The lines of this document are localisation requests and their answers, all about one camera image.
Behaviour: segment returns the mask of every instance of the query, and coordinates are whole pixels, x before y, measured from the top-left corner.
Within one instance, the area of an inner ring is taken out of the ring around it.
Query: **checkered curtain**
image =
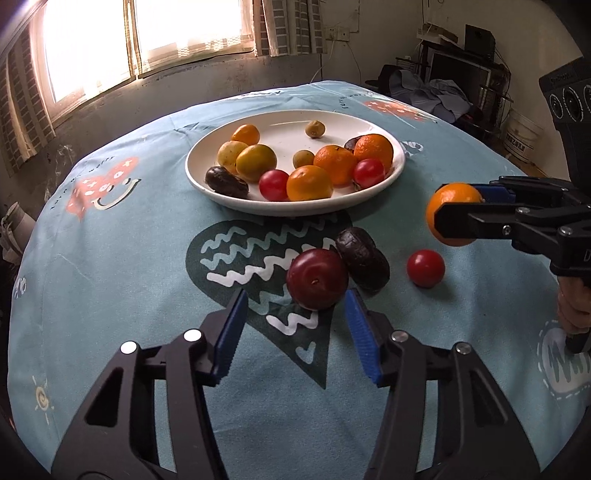
[[[259,56],[325,53],[320,0],[254,0]]]
[[[55,136],[35,79],[26,28],[0,67],[0,154],[9,175]]]

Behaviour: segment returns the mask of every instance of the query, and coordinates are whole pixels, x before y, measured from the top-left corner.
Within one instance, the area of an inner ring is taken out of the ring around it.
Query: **red cherry tomato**
[[[445,262],[433,250],[419,250],[407,262],[407,273],[413,283],[422,288],[433,288],[445,275]]]
[[[290,176],[283,170],[266,171],[259,180],[261,195],[270,202],[287,200],[287,179]]]
[[[377,185],[384,178],[386,178],[384,164],[377,158],[362,160],[353,170],[353,181],[363,189]]]

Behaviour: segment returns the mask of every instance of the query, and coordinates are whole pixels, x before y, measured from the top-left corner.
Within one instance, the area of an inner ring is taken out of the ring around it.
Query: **orange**
[[[295,169],[287,179],[287,197],[292,202],[328,199],[332,193],[329,174],[314,165]]]
[[[333,185],[347,185],[353,180],[353,170],[358,160],[346,148],[327,145],[314,156],[314,165],[326,170]]]
[[[483,201],[480,192],[467,183],[450,183],[441,187],[433,194],[427,205],[425,219],[427,220],[429,230],[431,230],[431,233],[437,238],[437,240],[450,247],[463,247],[471,244],[474,241],[473,239],[443,238],[439,232],[435,230],[435,213],[439,210],[441,205],[447,202],[478,203]]]
[[[394,160],[394,148],[385,136],[380,134],[369,134],[362,136],[355,144],[353,155],[357,161],[367,158],[377,158],[384,164],[386,173],[390,171]]]
[[[250,147],[251,145],[256,145],[260,139],[261,134],[258,129],[254,125],[246,124],[239,126],[230,140],[243,142]]]

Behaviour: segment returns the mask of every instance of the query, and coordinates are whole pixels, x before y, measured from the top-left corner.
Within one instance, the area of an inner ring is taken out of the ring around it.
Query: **speaker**
[[[495,37],[491,32],[472,25],[466,25],[464,50],[484,59],[495,61],[495,45]]]
[[[562,137],[570,181],[591,195],[591,62],[567,63],[543,76],[540,88]]]

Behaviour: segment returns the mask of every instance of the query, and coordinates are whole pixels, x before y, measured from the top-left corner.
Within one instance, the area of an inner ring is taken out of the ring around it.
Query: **electrical outlet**
[[[338,41],[351,41],[351,29],[349,27],[338,27],[336,29],[336,39]]]
[[[336,27],[325,27],[324,28],[324,39],[325,40],[337,40],[337,28]]]

